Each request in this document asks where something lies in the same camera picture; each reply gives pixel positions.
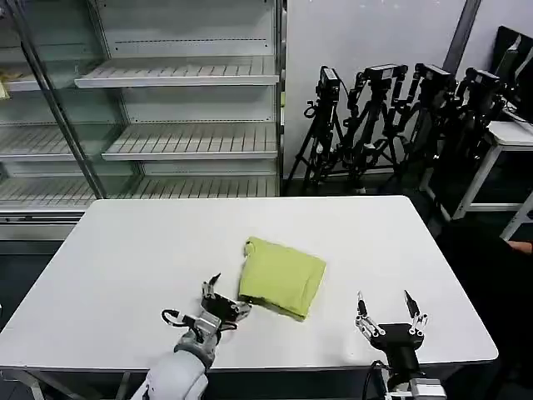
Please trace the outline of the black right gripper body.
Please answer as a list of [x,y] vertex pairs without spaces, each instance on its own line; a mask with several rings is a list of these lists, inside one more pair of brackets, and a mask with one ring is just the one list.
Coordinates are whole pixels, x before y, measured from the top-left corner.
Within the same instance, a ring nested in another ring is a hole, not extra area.
[[419,369],[416,351],[421,347],[425,335],[408,323],[380,324],[384,333],[372,336],[370,344],[386,355],[390,369]]

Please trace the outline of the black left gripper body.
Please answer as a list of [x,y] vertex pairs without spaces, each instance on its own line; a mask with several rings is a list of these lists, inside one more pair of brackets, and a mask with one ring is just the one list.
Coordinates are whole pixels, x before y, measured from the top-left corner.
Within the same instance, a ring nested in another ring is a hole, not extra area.
[[236,303],[218,293],[203,295],[201,306],[223,323],[236,322]]

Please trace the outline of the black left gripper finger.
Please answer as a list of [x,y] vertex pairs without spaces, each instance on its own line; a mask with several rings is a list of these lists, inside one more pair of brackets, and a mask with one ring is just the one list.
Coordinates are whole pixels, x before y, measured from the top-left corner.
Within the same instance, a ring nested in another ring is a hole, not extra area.
[[204,298],[214,298],[216,296],[216,293],[214,291],[214,286],[217,283],[220,276],[221,274],[218,273],[217,275],[211,277],[207,282],[204,282],[202,284],[202,296]]
[[243,318],[246,318],[250,311],[252,310],[252,305],[247,302],[233,302],[230,305],[229,316],[227,317],[228,322],[239,322]]

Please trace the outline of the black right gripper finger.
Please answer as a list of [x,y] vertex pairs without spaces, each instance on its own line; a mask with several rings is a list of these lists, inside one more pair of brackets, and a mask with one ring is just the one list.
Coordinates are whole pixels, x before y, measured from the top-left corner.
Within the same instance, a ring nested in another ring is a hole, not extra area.
[[377,338],[381,335],[381,328],[368,314],[366,303],[361,291],[357,292],[357,313],[355,325],[365,338]]
[[428,320],[428,314],[421,312],[416,300],[407,292],[407,290],[404,291],[404,297],[411,317],[409,333],[411,335],[423,335]]

